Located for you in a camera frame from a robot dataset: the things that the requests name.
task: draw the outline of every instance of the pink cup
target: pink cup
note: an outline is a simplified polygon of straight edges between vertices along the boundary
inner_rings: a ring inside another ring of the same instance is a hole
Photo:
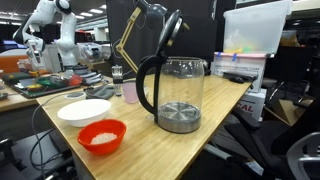
[[[124,82],[122,85],[122,89],[126,103],[131,104],[138,101],[135,81]]]

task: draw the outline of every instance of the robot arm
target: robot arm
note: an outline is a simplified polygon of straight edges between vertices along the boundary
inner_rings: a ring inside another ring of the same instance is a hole
[[[66,0],[40,0],[34,12],[27,17],[19,29],[13,34],[13,39],[28,47],[27,54],[37,68],[44,67],[42,51],[45,49],[43,39],[28,34],[26,31],[31,27],[35,31],[40,31],[40,26],[45,26],[52,22],[55,13],[62,14],[62,25],[60,29],[60,39],[58,40],[58,51],[61,55],[64,66],[72,66],[77,63],[72,53],[74,48],[74,33],[76,27],[76,17],[71,12],[71,7]]]

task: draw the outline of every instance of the ceiling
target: ceiling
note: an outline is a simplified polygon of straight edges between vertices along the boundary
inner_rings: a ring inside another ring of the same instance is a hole
[[[39,0],[0,0],[0,20],[10,19],[12,22],[17,22],[25,19],[26,15],[32,13],[36,9]],[[75,15],[79,15],[81,12],[88,12],[90,9],[97,9],[100,6],[106,4],[106,0],[69,0],[72,8],[72,12]],[[17,13],[22,14],[23,16],[11,15],[4,13]],[[94,14],[91,18],[85,18],[83,20],[78,19],[78,23],[86,22],[92,19],[96,19],[106,15],[106,10],[102,14]],[[58,13],[55,15],[53,23],[61,21],[61,15]]]

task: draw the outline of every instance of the red bowl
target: red bowl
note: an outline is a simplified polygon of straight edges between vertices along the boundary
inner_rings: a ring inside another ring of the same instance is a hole
[[[78,134],[78,142],[93,154],[103,155],[115,151],[126,133],[126,125],[115,119],[104,119],[85,126]],[[94,137],[101,133],[113,133],[116,139],[101,144],[91,144]]]

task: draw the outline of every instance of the ceiling light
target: ceiling light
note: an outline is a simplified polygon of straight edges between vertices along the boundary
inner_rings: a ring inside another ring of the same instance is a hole
[[[77,18],[77,19],[84,19],[83,16],[79,16],[79,15],[76,15],[76,18]]]
[[[81,13],[80,15],[82,15],[82,16],[92,16],[92,14],[90,14],[90,13]]]
[[[12,25],[17,25],[17,26],[20,26],[21,23],[11,23]]]
[[[89,12],[99,13],[99,14],[103,13],[103,11],[98,10],[98,9],[91,9]]]

